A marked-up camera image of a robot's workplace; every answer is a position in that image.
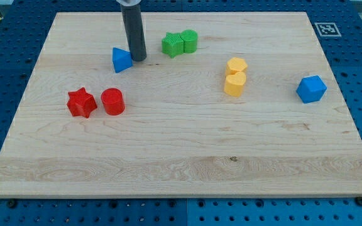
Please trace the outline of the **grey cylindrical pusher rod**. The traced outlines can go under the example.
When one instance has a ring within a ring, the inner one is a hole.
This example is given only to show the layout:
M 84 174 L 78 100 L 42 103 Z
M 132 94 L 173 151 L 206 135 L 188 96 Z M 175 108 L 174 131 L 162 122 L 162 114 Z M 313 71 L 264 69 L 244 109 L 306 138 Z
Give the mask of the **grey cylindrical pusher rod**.
M 141 0 L 117 0 L 120 4 L 123 23 L 133 61 L 142 62 L 146 59 L 146 45 L 141 16 Z

